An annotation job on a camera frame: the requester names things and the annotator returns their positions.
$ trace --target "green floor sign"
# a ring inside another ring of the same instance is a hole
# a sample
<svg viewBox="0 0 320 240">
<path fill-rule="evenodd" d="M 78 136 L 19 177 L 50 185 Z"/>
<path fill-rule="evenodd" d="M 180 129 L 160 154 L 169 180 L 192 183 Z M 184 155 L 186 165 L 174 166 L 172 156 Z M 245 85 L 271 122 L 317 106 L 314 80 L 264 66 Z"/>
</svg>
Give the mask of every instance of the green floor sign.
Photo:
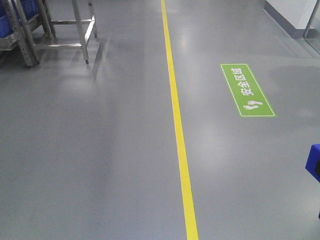
<svg viewBox="0 0 320 240">
<path fill-rule="evenodd" d="M 241 117 L 276 117 L 247 64 L 221 64 Z"/>
</svg>

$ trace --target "metal rack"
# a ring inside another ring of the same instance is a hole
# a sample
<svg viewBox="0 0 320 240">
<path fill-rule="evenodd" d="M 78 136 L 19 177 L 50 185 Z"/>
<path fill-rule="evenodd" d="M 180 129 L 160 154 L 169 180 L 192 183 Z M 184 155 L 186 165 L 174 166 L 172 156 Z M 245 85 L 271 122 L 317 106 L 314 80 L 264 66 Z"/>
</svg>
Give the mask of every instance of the metal rack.
<svg viewBox="0 0 320 240">
<path fill-rule="evenodd" d="M 81 49 L 86 64 L 89 63 L 87 46 L 92 33 L 95 38 L 98 37 L 96 17 L 91 0 L 88 0 L 90 19 L 81 19 L 77 0 L 71 0 L 75 20 L 52 20 L 47 5 L 47 0 L 36 0 L 39 14 L 31 19 L 27 19 L 23 11 L 20 0 L 2 0 L 8 18 L 11 22 L 13 33 L 5 38 L 0 38 L 0 51 L 10 51 L 19 46 L 25 64 L 29 67 L 40 64 L 37 50 L 52 49 Z M 32 32 L 39 26 L 43 27 L 44 35 L 40 43 L 35 43 Z M 76 25 L 79 35 L 79 42 L 74 43 L 44 43 L 45 39 L 56 37 L 55 25 Z M 83 25 L 88 25 L 84 33 Z"/>
</svg>

